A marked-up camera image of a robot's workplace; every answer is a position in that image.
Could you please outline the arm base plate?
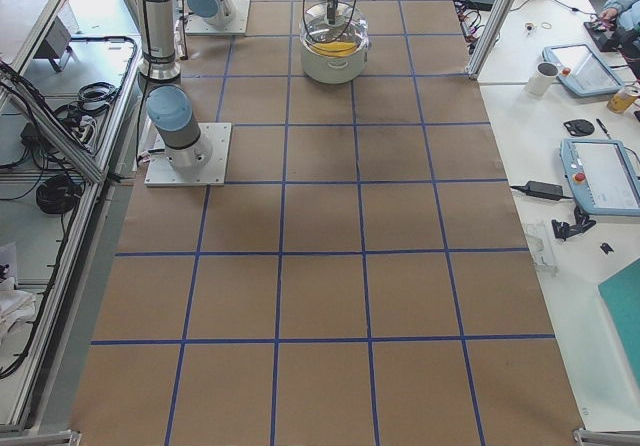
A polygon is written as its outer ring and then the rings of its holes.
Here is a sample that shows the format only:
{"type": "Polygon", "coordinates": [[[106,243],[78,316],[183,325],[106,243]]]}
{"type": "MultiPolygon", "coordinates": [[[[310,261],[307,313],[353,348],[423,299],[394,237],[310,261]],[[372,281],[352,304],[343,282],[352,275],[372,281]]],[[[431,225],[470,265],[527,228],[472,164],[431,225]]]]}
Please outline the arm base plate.
{"type": "Polygon", "coordinates": [[[187,187],[225,183],[231,123],[199,123],[200,138],[192,146],[167,148],[157,133],[150,155],[145,185],[149,187],[187,187]]]}
{"type": "Polygon", "coordinates": [[[186,0],[189,35],[245,35],[251,0],[186,0]]]}

